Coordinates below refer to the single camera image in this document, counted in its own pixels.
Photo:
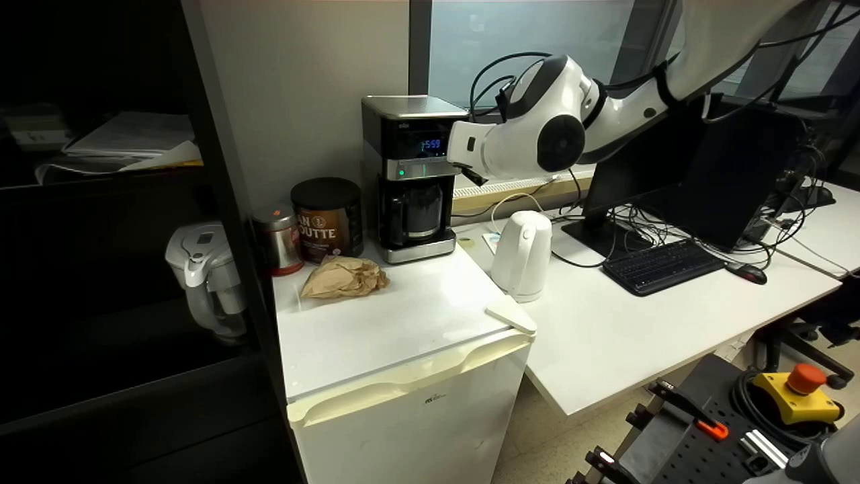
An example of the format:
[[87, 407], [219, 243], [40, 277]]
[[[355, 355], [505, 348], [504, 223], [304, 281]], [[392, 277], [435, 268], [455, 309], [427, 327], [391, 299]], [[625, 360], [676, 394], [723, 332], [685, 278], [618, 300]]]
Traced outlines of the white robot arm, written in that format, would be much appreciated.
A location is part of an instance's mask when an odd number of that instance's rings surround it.
[[458, 120], [446, 159], [484, 175], [566, 172], [704, 93], [807, 1], [814, 0], [680, 0], [677, 52], [627, 93], [614, 93], [574, 55], [549, 55], [513, 87], [504, 120]]

